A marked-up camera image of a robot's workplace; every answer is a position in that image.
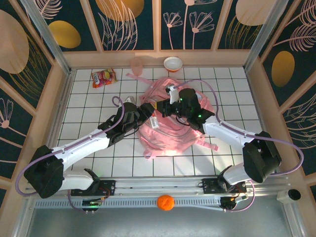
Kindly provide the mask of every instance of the snack bag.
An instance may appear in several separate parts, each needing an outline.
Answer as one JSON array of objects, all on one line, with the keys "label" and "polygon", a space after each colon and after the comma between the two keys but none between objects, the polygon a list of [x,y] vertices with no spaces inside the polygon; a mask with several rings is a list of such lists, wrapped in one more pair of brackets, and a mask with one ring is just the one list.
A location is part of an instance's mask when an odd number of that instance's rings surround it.
[{"label": "snack bag", "polygon": [[91,73],[93,79],[93,88],[99,88],[105,85],[117,82],[117,77],[112,68],[105,69],[103,71]]}]

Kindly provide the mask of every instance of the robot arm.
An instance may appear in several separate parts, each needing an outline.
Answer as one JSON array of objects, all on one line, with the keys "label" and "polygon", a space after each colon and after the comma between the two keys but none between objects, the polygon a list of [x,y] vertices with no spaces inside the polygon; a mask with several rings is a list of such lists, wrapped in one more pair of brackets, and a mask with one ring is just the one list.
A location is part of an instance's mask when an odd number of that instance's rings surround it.
[{"label": "robot arm", "polygon": [[100,124],[96,130],[76,141],[52,149],[41,146],[36,150],[31,162],[44,155],[63,150],[62,153],[35,163],[24,173],[24,177],[41,198],[48,198],[59,190],[93,191],[98,188],[100,179],[92,170],[67,171],[67,169],[87,155],[110,147],[122,140],[126,133],[132,129],[137,129],[150,118],[154,112],[154,107],[150,103],[144,103],[140,107],[136,107],[133,103],[125,102],[124,116],[120,123],[113,129],[99,136],[94,136],[116,123],[121,117],[121,112],[122,108],[120,107],[116,115],[111,116],[106,122]]},{"label": "robot arm", "polygon": [[[281,158],[274,142],[247,137],[246,134],[255,133],[239,129],[223,120],[218,121],[213,112],[201,108],[194,89],[182,89],[177,95],[174,86],[170,86],[166,92],[170,94],[170,99],[157,102],[157,110],[163,117],[175,115],[186,118],[192,129],[242,148],[244,162],[229,166],[218,175],[218,185],[225,191],[250,179],[262,183],[280,165]],[[264,131],[258,136],[270,137]]]}]

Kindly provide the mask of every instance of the metal frame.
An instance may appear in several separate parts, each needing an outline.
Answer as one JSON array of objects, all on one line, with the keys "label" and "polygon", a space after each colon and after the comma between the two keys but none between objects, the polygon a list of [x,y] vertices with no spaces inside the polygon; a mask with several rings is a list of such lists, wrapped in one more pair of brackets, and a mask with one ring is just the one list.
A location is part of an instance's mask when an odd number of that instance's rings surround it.
[{"label": "metal frame", "polygon": [[[61,120],[64,117],[68,98],[70,96],[71,85],[74,80],[75,71],[72,70],[69,78],[65,81],[65,87],[60,96],[61,102],[56,112],[51,133],[47,140],[48,145],[56,143],[60,130]],[[198,187],[203,178],[214,178],[216,176],[186,176],[186,177],[128,177],[116,178],[115,195],[105,200],[100,208],[114,207],[153,207],[156,206],[155,200],[161,194],[168,194],[175,198],[177,206],[210,206],[212,203],[218,205],[219,197],[232,196],[232,194],[212,195],[204,194],[202,188]],[[270,176],[264,183],[254,183],[256,196],[276,195],[279,191],[290,188],[287,176]],[[252,196],[252,188],[246,182],[247,194]],[[31,186],[26,188],[27,192],[33,192]],[[72,197],[73,203],[81,207],[83,198]],[[48,199],[41,199],[38,195],[26,198],[23,203],[21,218],[16,223],[14,237],[24,237],[27,234],[34,208],[70,208],[66,191],[59,191]],[[287,204],[284,206],[289,226],[293,236],[307,237],[305,227],[297,209],[297,205]]]},{"label": "metal frame", "polygon": [[271,32],[273,31],[274,27],[277,25],[279,18],[282,16],[284,12],[288,0],[277,0],[273,5],[266,22],[263,24],[262,28],[259,31],[259,34],[253,43],[250,52],[246,58],[244,68],[246,72],[249,72],[253,63],[257,59],[261,49],[267,42]]},{"label": "metal frame", "polygon": [[47,137],[46,145],[48,147],[54,147],[56,145],[57,137],[61,129],[61,124],[63,122],[63,117],[66,111],[67,102],[70,97],[70,92],[72,89],[72,84],[76,76],[76,70],[71,70],[68,77],[65,79],[62,88],[63,92],[59,95],[59,104],[54,115],[54,120]]},{"label": "metal frame", "polygon": [[60,64],[61,68],[65,72],[65,74],[69,74],[69,65],[61,51],[59,45],[56,43],[54,36],[48,28],[46,21],[42,18],[40,11],[38,10],[35,1],[30,0],[20,0],[22,5],[24,6],[27,14],[30,16],[34,25],[38,29],[40,35],[45,40],[47,46],[51,50],[52,54],[56,58],[57,62]]}]

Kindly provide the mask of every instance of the black grid lines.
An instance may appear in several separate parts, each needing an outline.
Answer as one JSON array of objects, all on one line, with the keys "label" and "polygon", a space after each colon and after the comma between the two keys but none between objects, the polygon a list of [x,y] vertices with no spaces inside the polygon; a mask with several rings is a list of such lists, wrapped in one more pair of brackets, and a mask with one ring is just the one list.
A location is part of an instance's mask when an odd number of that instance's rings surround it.
[{"label": "black grid lines", "polygon": [[[87,135],[96,129],[98,124],[116,114],[117,107],[112,104],[113,96],[117,95],[123,101],[128,96],[133,96],[137,105],[140,105],[139,96],[149,87],[141,81],[127,77],[126,73],[131,73],[130,69],[115,69],[119,82],[102,88],[92,88],[90,75],[94,71],[97,70],[76,72],[59,136],[59,146]],[[218,96],[221,118],[248,131],[257,132],[261,129],[248,82],[241,68],[231,70],[187,67],[175,74],[168,73],[164,68],[144,68],[141,76],[149,80],[167,76],[180,81],[206,80],[214,87]],[[204,83],[197,81],[189,83],[189,86],[204,93],[215,109],[213,94]],[[137,135],[130,135],[114,146],[97,151],[75,163],[73,170],[91,168],[100,177],[211,175],[218,174],[228,165],[237,164],[242,160],[239,149],[231,148],[214,137],[206,136],[205,141],[218,143],[220,150],[215,152],[193,145],[180,156],[148,160],[143,157],[144,148]]]}]

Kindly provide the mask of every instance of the gray floor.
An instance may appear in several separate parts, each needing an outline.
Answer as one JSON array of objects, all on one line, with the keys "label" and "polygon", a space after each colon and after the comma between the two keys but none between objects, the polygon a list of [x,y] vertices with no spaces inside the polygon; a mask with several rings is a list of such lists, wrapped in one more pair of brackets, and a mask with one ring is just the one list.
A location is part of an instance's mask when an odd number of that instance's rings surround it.
[{"label": "gray floor", "polygon": [[72,209],[36,209],[28,237],[290,237],[283,206],[275,196],[252,207],[223,213],[192,207],[102,209],[84,215]]}]

